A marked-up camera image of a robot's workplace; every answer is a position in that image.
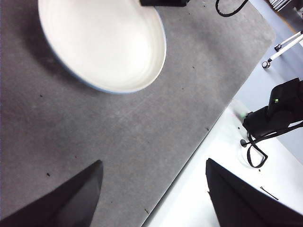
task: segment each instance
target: gray mat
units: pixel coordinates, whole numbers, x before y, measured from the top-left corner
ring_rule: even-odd
[[[157,9],[168,47],[161,74],[140,92],[110,95],[54,59],[35,0],[1,1],[2,217],[101,159],[92,227],[140,226],[274,39],[250,4],[232,18],[214,1]]]

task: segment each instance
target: black cable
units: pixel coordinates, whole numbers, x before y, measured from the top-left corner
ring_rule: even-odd
[[[260,137],[258,139],[255,139],[255,140],[253,140],[252,137],[251,137],[251,134],[248,133],[249,142],[242,144],[242,146],[250,144],[250,147],[247,150],[247,160],[248,160],[248,163],[250,164],[250,166],[253,167],[253,168],[260,168],[260,167],[262,167],[264,165],[265,161],[268,158],[268,156],[256,145],[256,143],[259,143],[262,140],[267,140],[267,139],[270,139],[270,138],[273,138],[273,137],[276,137],[276,136],[280,136],[282,134],[285,134],[287,132],[290,132],[292,130],[295,130],[295,129],[301,128],[301,127],[303,127],[303,122],[301,122],[299,124],[296,124],[294,126],[285,128],[285,129],[280,129],[280,130],[277,130],[277,131],[271,131],[271,132],[266,133],[262,137]],[[251,157],[250,157],[250,149],[251,149],[251,147],[254,147],[258,152],[260,152],[264,156],[264,159],[257,166],[254,166],[253,163],[252,163],[252,161],[251,161]]]
[[[222,16],[222,17],[231,17],[232,15],[235,15],[236,13],[238,13],[242,8],[243,8],[243,6],[245,6],[245,4],[248,2],[248,0],[245,0],[240,6],[239,6],[239,8],[237,8],[235,11],[233,11],[232,13],[221,13],[220,11],[219,11],[219,1],[220,0],[217,0],[216,1],[216,10],[217,10],[217,12],[218,12],[218,14],[220,15],[220,16]]]

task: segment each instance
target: black device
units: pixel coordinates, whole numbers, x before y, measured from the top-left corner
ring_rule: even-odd
[[[249,113],[243,126],[256,139],[303,120],[303,81],[298,78],[274,87],[269,103]]]
[[[189,0],[140,0],[142,6],[186,6]]]
[[[299,78],[290,80],[274,87],[270,94],[269,104],[250,112],[244,119],[243,126],[248,132],[249,142],[241,140],[243,147],[250,144],[247,150],[247,160],[251,167],[260,168],[268,156],[256,145],[258,142],[270,139],[297,128],[303,127],[303,122],[289,127],[291,123],[303,120],[303,81]],[[254,147],[264,159],[254,166],[250,158],[250,149]]]

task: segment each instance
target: tripod leg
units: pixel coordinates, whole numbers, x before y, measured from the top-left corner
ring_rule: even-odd
[[[276,50],[276,51],[279,51],[279,50],[282,48],[283,45],[285,45],[285,44],[288,43],[289,41],[291,41],[291,40],[293,40],[293,39],[299,37],[299,36],[302,35],[302,34],[303,34],[303,31],[294,34],[293,36],[289,37],[288,39],[285,39],[281,44],[278,44],[278,45],[275,46],[275,50]]]
[[[275,53],[274,55],[272,55],[267,61],[262,63],[262,67],[263,68],[269,68],[270,67],[270,63],[276,59],[277,57],[279,57],[281,54],[283,54],[285,51],[287,51],[288,49],[290,49],[291,47],[293,47],[294,45],[296,45],[298,42],[303,40],[303,34],[300,35],[299,37],[297,37],[296,39],[294,39],[291,43],[289,43],[288,45],[286,45],[285,47],[283,47],[279,52]]]

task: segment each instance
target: white plate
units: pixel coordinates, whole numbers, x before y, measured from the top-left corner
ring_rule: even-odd
[[[91,87],[130,93],[159,75],[166,38],[154,7],[139,0],[39,0],[38,8],[54,53]]]

